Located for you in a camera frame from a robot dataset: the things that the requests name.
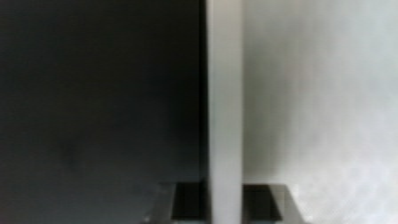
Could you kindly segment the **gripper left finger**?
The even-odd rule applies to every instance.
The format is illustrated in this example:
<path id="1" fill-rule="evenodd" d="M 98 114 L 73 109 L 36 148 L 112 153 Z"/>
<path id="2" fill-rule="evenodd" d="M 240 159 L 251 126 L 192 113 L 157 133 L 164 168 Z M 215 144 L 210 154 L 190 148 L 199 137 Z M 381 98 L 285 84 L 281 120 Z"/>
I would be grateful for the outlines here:
<path id="1" fill-rule="evenodd" d="M 176 184 L 162 183 L 158 185 L 153 207 L 144 216 L 141 224 L 174 224 L 173 221 L 174 194 L 176 194 Z"/>

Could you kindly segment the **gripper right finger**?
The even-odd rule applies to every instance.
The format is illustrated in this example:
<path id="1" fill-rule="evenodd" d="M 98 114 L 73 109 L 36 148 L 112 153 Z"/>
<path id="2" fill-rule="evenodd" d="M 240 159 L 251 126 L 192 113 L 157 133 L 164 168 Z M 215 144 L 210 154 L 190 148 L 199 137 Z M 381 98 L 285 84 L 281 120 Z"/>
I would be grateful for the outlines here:
<path id="1" fill-rule="evenodd" d="M 279 184 L 244 185 L 242 224 L 309 224 L 288 187 Z"/>

